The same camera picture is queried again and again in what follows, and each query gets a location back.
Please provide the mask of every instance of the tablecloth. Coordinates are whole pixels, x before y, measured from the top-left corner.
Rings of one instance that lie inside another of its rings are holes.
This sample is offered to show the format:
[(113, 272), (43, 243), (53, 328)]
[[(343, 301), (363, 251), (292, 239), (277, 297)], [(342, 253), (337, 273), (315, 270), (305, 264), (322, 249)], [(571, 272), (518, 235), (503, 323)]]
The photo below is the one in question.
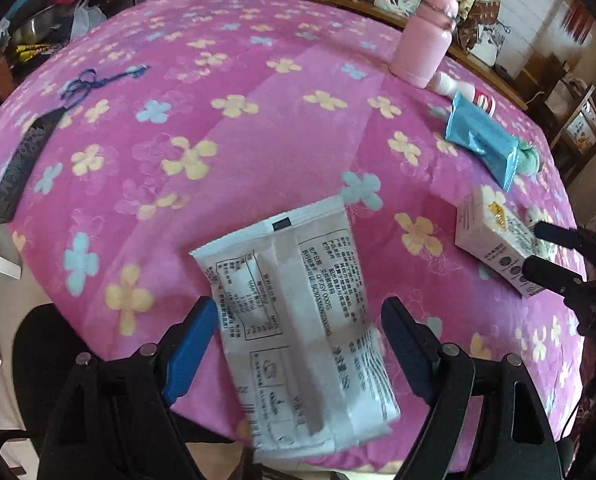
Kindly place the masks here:
[[(157, 341), (209, 286), (188, 251), (273, 214), (342, 193), (373, 318), (388, 296), (443, 342), (480, 358), (517, 352), (559, 434), (580, 394), (582, 338), (551, 292), (530, 300), (453, 244), (456, 204), (475, 186), (524, 215), (537, 204), (574, 217), (540, 129), (505, 98), (495, 120), (545, 161), (504, 194), (470, 153), (443, 137), (449, 102), (389, 73), (399, 33), (296, 0), (148, 0), (54, 55), (0, 108), (0, 178), (34, 118), (87, 68), (107, 77), (63, 117), (9, 225), (38, 282), (106, 359)], [(454, 78), (493, 90), (445, 59)], [(584, 272), (580, 256), (556, 262)], [(427, 409), (389, 348), (402, 416), (393, 434), (312, 462), (388, 471)], [(174, 409), (246, 438), (214, 338)], [(454, 466), (464, 466), (469, 418)]]

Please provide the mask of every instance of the carton box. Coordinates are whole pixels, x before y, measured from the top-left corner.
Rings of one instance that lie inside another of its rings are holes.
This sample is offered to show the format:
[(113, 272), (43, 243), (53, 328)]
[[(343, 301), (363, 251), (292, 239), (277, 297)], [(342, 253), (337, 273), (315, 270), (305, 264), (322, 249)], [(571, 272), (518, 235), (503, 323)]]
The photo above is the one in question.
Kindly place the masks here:
[(525, 298), (544, 290), (522, 275), (536, 238), (504, 204), (478, 187), (458, 205), (455, 244), (502, 275)]

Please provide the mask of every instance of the blue tissue pack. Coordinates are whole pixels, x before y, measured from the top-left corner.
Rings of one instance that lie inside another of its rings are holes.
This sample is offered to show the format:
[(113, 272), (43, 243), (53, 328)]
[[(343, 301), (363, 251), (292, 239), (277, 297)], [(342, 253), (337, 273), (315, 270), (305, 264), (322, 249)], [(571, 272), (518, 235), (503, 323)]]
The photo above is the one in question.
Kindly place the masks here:
[(452, 104), (444, 138), (474, 152), (508, 192), (520, 158), (517, 137), (461, 94), (456, 94)]

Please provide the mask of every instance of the plastic bag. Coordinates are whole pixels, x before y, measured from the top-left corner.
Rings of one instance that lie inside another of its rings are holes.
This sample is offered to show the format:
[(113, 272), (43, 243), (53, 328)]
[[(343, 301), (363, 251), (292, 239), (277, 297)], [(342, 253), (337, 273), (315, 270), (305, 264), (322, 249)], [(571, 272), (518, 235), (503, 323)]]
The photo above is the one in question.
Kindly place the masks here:
[(88, 7), (89, 0), (80, 0), (76, 9), (73, 11), (73, 25), (70, 41), (76, 40), (84, 36), (89, 30), (96, 25), (104, 22), (107, 17), (104, 15), (100, 7)]
[(211, 283), (257, 460), (330, 454), (389, 432), (399, 408), (339, 196), (191, 254)]
[(461, 94), (453, 98), (444, 137), (474, 152), (504, 192), (511, 189), (520, 154), (517, 137)]

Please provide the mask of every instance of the knotted string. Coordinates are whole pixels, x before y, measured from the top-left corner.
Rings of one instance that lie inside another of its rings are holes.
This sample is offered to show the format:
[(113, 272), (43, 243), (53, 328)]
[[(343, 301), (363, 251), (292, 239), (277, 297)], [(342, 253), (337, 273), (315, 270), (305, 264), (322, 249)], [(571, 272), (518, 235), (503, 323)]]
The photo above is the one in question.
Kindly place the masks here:
[[(66, 110), (69, 111), (84, 101), (94, 88), (102, 88), (103, 86), (128, 75), (132, 77), (140, 77), (148, 68), (149, 66), (147, 65), (133, 67), (120, 74), (102, 79), (96, 79), (96, 70), (88, 68), (80, 72), (78, 78), (69, 83), (66, 90), (60, 94), (60, 99), (65, 103)], [(73, 98), (76, 98), (75, 101), (68, 105), (68, 102)]]

